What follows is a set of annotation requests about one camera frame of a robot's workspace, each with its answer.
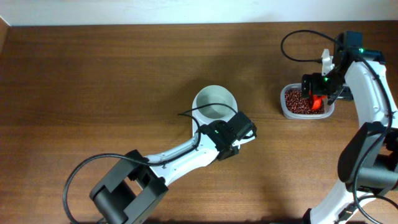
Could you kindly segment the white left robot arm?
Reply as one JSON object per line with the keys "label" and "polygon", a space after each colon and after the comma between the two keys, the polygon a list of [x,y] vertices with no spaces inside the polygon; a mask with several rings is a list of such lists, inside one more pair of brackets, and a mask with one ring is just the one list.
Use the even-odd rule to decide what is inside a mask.
{"label": "white left robot arm", "polygon": [[108,223],[144,223],[185,174],[237,155],[256,138],[255,124],[241,111],[228,121],[202,124],[187,142],[168,151],[142,156],[133,150],[95,185],[90,199]]}

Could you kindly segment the red measuring scoop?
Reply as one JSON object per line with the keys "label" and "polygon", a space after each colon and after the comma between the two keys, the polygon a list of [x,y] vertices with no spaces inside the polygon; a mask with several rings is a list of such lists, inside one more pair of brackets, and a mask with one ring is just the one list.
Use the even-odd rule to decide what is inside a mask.
{"label": "red measuring scoop", "polygon": [[310,92],[310,99],[312,100],[312,107],[311,110],[315,111],[321,108],[323,100],[326,96],[323,95],[314,95]]}

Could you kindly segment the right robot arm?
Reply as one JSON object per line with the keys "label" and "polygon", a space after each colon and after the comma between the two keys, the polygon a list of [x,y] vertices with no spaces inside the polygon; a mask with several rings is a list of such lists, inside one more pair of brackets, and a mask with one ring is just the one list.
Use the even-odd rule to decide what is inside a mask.
{"label": "right robot arm", "polygon": [[333,39],[333,56],[324,56],[321,73],[304,75],[302,96],[354,101],[359,130],[338,159],[338,181],[323,201],[307,210],[304,223],[346,223],[356,212],[376,219],[364,205],[397,190],[397,106],[386,80],[382,52],[363,48],[359,32]]}

